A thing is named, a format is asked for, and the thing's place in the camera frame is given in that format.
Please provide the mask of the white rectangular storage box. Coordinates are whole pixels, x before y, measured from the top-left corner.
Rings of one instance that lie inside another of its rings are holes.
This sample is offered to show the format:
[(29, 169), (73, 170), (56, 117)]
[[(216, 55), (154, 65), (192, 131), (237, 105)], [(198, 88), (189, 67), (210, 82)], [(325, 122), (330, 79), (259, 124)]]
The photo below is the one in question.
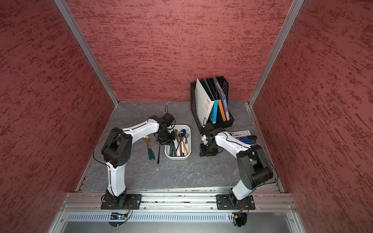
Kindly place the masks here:
[(191, 155), (191, 129), (184, 124), (176, 124), (173, 129), (168, 129), (170, 133), (174, 132), (176, 139), (167, 144), (164, 153), (171, 160), (186, 160)]

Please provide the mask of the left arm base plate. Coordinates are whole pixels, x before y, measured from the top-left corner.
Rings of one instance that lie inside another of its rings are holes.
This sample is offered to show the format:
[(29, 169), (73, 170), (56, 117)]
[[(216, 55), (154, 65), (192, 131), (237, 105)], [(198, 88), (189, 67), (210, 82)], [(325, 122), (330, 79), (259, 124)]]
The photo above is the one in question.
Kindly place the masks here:
[(102, 210), (138, 210), (141, 204), (141, 194), (124, 194), (119, 197), (110, 193), (102, 196)]

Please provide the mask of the orange spoon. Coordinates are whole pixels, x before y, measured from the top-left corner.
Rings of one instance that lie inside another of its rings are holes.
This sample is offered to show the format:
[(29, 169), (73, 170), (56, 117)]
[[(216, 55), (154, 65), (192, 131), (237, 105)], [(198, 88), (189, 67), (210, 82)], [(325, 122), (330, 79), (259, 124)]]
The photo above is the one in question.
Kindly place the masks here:
[(187, 144), (184, 141), (182, 141), (182, 145), (183, 145), (183, 148), (182, 148), (183, 156), (186, 157), (188, 156)]

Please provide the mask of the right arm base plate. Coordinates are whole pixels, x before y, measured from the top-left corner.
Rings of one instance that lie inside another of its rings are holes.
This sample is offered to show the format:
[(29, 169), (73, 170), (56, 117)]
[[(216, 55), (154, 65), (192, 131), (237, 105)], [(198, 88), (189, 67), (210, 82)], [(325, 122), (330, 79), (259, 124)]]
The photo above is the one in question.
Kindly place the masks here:
[(216, 203), (218, 210), (255, 210), (255, 203), (252, 195), (242, 200), (237, 200), (233, 194), (217, 195)]

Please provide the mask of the blue metallic handle utensil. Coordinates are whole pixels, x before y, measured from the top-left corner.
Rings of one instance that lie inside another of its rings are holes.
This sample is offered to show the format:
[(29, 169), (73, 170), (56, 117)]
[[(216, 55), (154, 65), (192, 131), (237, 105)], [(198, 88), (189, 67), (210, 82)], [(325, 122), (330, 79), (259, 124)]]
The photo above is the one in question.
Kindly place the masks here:
[(184, 141), (185, 135), (186, 135), (186, 130), (185, 129), (182, 129), (180, 132), (178, 132), (178, 137), (177, 137), (178, 144), (177, 144), (177, 147), (176, 147), (176, 151), (179, 152), (179, 154), (180, 154), (179, 156), (180, 157), (183, 157), (183, 152), (182, 152), (183, 145), (182, 145), (182, 141)]

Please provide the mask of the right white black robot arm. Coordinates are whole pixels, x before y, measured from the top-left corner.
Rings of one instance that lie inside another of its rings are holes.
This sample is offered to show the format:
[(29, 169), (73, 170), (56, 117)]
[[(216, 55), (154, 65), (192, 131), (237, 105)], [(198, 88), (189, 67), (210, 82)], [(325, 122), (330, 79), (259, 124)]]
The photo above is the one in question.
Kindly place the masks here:
[(222, 148), (236, 158), (240, 180), (230, 191), (232, 201), (247, 198), (274, 177), (271, 161), (261, 152), (259, 145), (245, 144), (222, 130), (203, 133), (201, 140), (201, 156), (214, 156), (218, 154), (218, 148)]

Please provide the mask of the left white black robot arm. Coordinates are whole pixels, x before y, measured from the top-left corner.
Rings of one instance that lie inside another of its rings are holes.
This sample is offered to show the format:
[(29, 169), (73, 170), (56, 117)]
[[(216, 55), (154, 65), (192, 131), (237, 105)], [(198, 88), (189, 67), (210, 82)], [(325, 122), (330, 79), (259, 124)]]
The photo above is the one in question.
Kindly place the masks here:
[(175, 130), (171, 128), (173, 123), (173, 115), (165, 113), (162, 117), (151, 116), (129, 128), (116, 127), (110, 131), (101, 149), (108, 167), (108, 193), (114, 197), (125, 193), (125, 165), (130, 159), (132, 145), (151, 134), (154, 134), (158, 143), (171, 144), (175, 140)]

